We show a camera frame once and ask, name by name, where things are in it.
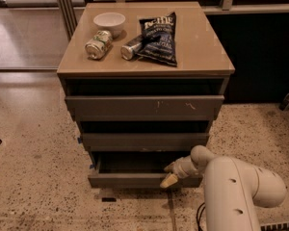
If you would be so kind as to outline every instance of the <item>silver can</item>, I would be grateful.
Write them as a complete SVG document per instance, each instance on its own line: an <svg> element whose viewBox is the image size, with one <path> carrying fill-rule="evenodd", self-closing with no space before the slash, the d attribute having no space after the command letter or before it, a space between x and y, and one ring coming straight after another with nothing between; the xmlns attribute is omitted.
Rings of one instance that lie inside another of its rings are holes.
<svg viewBox="0 0 289 231"><path fill-rule="evenodd" d="M86 51L88 58L93 60L101 59L110 46L112 45L113 37L109 31L98 31L93 38L86 43Z"/></svg>
<svg viewBox="0 0 289 231"><path fill-rule="evenodd" d="M131 60L143 47L143 37L139 35L122 45L121 56L125 60Z"/></svg>

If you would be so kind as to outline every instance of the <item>white bowl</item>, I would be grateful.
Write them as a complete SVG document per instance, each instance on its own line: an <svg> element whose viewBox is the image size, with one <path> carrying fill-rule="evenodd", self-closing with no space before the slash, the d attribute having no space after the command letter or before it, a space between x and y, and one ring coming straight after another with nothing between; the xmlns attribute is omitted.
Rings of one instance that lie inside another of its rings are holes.
<svg viewBox="0 0 289 231"><path fill-rule="evenodd" d="M123 30L125 16L121 13L101 13L94 18L93 22L98 30L108 30L113 38L117 38Z"/></svg>

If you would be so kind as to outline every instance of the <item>cable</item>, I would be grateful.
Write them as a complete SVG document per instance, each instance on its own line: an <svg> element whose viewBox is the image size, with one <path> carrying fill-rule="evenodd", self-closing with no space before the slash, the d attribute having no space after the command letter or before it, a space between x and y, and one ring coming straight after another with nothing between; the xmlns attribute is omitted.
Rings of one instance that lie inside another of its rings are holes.
<svg viewBox="0 0 289 231"><path fill-rule="evenodd" d="M201 221L201 216L203 211L205 210L205 205L204 202L202 204L200 204L200 206L197 209L197 213L196 213L196 220L197 220L197 228L198 231L203 231L201 226L200 226L200 221Z"/></svg>

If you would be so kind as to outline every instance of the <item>snack bag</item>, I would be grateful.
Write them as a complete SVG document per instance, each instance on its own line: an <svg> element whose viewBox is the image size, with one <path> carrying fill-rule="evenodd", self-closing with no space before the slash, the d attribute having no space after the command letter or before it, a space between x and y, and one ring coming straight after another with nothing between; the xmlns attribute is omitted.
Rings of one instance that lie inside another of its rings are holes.
<svg viewBox="0 0 289 231"><path fill-rule="evenodd" d="M140 19L144 48L137 53L162 63L177 66L175 58L175 12L166 16Z"/></svg>

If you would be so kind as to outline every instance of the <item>wooden tabletop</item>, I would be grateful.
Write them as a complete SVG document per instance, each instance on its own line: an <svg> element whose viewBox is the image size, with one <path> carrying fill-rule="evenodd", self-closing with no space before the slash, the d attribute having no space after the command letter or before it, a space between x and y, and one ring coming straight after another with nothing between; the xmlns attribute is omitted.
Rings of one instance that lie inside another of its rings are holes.
<svg viewBox="0 0 289 231"><path fill-rule="evenodd" d="M107 55L88 59L85 44L97 32L93 19L116 12L126 17L124 30ZM175 50L177 67L144 59L126 61L120 55L124 43L141 33L139 19L176 13ZM85 8L59 65L59 76L191 76L230 75L233 64L198 2L93 3Z"/></svg>

